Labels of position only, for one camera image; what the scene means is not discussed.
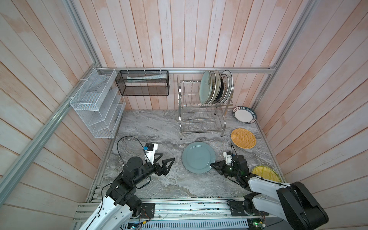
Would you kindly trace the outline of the grey green plain plate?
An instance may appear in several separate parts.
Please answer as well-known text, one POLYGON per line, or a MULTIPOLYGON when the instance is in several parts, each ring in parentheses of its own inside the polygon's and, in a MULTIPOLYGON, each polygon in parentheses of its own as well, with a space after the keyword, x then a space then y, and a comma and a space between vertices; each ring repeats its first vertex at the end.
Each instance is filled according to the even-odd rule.
POLYGON ((214 149, 204 142, 190 143, 182 153, 184 167, 196 174, 207 173, 211 170, 211 164, 215 163, 214 149))

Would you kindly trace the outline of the orange woven plate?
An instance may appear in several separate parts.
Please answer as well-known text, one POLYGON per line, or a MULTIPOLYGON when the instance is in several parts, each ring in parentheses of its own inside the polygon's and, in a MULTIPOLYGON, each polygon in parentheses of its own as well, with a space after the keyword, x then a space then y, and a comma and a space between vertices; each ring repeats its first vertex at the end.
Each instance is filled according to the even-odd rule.
POLYGON ((242 149, 252 149, 256 146, 255 135, 245 128, 234 129, 231 132, 231 140, 237 147, 242 149))

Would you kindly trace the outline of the stainless steel dish rack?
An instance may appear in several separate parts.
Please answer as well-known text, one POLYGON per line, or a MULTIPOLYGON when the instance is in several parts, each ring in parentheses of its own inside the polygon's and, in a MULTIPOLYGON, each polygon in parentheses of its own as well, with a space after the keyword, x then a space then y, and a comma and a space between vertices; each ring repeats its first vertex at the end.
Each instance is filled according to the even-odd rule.
POLYGON ((201 104, 200 80, 181 80, 178 86, 179 137, 195 133, 219 133, 224 136, 226 115, 232 102, 233 92, 224 103, 201 104))

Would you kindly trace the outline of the white plate with lettered rim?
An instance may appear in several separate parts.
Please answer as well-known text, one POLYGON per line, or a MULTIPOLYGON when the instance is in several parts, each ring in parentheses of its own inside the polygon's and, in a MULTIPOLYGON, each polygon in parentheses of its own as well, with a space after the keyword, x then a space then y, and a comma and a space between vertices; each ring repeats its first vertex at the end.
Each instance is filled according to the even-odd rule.
POLYGON ((245 106, 237 106, 232 110, 233 117, 245 124, 251 124, 254 123, 257 120, 256 113, 248 107, 245 106))

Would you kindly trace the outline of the light green flower plate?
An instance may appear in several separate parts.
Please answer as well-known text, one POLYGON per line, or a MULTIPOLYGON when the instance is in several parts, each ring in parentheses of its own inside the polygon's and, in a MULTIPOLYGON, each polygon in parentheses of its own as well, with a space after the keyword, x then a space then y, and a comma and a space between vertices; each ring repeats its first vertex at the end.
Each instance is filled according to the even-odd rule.
POLYGON ((205 104, 206 101, 208 100, 211 90, 212 90, 212 80, 210 72, 206 71, 202 76, 199 88, 199 98, 202 104, 205 104))

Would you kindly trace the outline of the cream floral plate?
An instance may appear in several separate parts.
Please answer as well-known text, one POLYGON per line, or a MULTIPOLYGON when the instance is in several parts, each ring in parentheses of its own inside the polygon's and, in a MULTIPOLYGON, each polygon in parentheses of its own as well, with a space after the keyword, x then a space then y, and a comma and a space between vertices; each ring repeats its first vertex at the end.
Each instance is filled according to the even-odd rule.
POLYGON ((217 81, 215 96, 217 97, 217 95, 219 93, 219 89, 220 89, 220 73, 218 71, 215 71, 215 76, 216 76, 216 81, 217 81))

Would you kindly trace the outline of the sunburst plate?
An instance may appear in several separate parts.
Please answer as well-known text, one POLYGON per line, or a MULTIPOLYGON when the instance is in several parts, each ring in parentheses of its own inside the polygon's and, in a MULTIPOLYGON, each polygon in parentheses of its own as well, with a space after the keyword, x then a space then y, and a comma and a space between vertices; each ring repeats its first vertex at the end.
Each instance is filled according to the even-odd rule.
POLYGON ((216 81, 215 71, 210 71, 210 77, 212 81, 212 88, 211 88, 211 93, 210 93, 210 98, 209 98, 209 104, 212 104, 216 97, 215 91, 216 91, 217 81, 216 81))
POLYGON ((230 86, 230 78, 226 73, 222 74, 221 77, 222 77, 222 80, 223 80, 224 89, 223 89, 223 94, 222 94, 220 102, 224 103, 226 101, 226 97, 227 97, 226 95, 228 93, 229 86, 230 86))

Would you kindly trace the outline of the white plate with black emblem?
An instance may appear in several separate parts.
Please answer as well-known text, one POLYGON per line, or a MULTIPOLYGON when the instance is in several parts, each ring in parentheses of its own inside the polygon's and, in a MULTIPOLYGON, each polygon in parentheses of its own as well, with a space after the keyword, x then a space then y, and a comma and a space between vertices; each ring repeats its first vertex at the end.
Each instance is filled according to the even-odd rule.
POLYGON ((231 93, 233 92, 233 76, 230 70, 225 70, 225 74, 227 75, 229 81, 228 91, 226 94, 226 99, 228 100, 231 97, 231 93))

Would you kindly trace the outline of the dark blue oval plate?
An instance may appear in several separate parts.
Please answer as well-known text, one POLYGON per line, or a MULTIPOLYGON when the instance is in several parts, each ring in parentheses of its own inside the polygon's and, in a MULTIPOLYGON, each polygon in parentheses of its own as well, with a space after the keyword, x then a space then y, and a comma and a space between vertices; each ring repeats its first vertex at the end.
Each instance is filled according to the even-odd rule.
POLYGON ((220 89, 219 89, 218 95, 216 97, 216 103, 220 103, 223 92, 224 92, 224 80, 223 80, 223 76, 221 76, 220 77, 220 89))

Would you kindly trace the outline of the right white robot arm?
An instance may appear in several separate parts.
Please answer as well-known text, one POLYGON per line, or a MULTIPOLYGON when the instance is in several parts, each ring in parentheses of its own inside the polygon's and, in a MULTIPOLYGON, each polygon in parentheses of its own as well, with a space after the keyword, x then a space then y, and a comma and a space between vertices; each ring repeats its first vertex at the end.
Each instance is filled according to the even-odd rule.
POLYGON ((242 155, 229 155, 211 167, 249 191, 243 202, 227 201, 234 216, 265 212, 286 221, 295 230, 315 230, 329 222, 326 211, 301 182, 280 183, 253 174, 242 155))

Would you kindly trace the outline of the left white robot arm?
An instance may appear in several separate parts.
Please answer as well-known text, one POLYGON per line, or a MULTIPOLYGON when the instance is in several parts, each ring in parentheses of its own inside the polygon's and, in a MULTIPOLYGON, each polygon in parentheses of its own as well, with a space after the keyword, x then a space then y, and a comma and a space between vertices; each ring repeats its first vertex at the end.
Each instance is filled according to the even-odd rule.
POLYGON ((175 161, 169 158, 158 163, 162 153, 158 153, 153 163, 143 163, 137 156, 130 158, 123 166, 122 172, 110 184, 102 201, 93 214, 80 227, 81 230, 117 230, 131 217, 142 212, 142 200, 135 193, 137 184, 154 173, 158 176, 167 175, 175 161))

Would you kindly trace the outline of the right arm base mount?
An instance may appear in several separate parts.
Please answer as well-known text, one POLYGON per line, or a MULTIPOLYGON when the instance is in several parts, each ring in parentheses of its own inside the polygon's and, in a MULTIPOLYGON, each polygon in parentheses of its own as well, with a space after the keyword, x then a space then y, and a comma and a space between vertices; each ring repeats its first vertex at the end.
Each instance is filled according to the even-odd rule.
POLYGON ((233 217, 254 216, 254 215, 268 216, 269 213, 256 210, 252 202, 252 198, 254 198, 256 195, 260 195, 260 193, 251 192, 244 197, 244 201, 236 201, 234 199, 227 200, 226 204, 230 208, 231 215, 233 217))

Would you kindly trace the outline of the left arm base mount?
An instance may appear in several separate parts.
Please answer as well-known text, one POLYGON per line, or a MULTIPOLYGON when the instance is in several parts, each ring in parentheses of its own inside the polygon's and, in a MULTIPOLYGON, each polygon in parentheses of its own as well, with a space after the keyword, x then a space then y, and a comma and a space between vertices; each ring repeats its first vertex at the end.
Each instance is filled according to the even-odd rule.
POLYGON ((154 218, 155 203, 143 203, 136 195, 133 195, 126 203, 132 211, 134 218, 154 218))

